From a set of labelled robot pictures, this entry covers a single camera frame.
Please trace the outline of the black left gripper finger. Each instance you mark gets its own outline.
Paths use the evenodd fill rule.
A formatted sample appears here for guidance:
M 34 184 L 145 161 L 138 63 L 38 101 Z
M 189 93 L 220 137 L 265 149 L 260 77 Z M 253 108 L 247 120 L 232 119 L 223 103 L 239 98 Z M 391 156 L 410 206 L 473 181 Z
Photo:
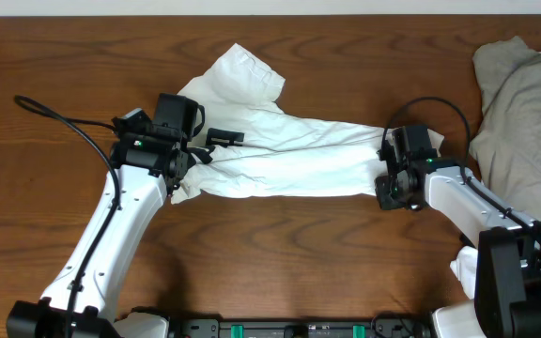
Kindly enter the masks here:
M 241 146 L 244 133 L 209 128 L 207 132 L 207 146 Z
M 189 147 L 188 164 L 209 164 L 213 161 L 211 154 L 214 152 L 215 146 L 195 146 Z

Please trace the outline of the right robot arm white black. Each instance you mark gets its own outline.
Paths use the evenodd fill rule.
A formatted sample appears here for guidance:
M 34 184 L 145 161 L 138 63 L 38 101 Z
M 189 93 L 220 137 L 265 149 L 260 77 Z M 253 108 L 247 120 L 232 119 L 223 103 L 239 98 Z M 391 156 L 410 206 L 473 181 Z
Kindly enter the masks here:
M 431 207 L 477 250 L 474 296 L 431 316 L 435 337 L 541 337 L 541 221 L 513 209 L 436 149 L 391 146 L 375 181 L 383 210 Z

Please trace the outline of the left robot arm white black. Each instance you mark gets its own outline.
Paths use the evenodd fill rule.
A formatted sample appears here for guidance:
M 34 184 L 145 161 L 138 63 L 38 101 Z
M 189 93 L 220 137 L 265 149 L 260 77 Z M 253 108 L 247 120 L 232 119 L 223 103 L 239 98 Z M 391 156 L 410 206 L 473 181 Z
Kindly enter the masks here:
M 98 206 L 65 267 L 36 303 L 17 301 L 9 337 L 170 337 L 172 322 L 138 309 L 116 319 L 127 271 L 150 221 L 190 165 L 190 134 L 154 127 L 118 132 Z

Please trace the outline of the white Puma t-shirt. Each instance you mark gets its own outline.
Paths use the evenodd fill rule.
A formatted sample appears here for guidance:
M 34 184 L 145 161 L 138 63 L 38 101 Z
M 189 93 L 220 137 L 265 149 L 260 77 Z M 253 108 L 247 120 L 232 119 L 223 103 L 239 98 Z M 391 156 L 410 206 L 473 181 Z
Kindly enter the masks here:
M 188 170 L 173 204 L 201 192 L 229 197 L 372 195 L 383 129 L 288 115 L 277 105 L 286 80 L 238 44 L 180 95 L 205 107 L 206 122 L 191 147 L 206 146 L 209 128 L 244 133 L 241 146 L 215 146 L 209 164 Z

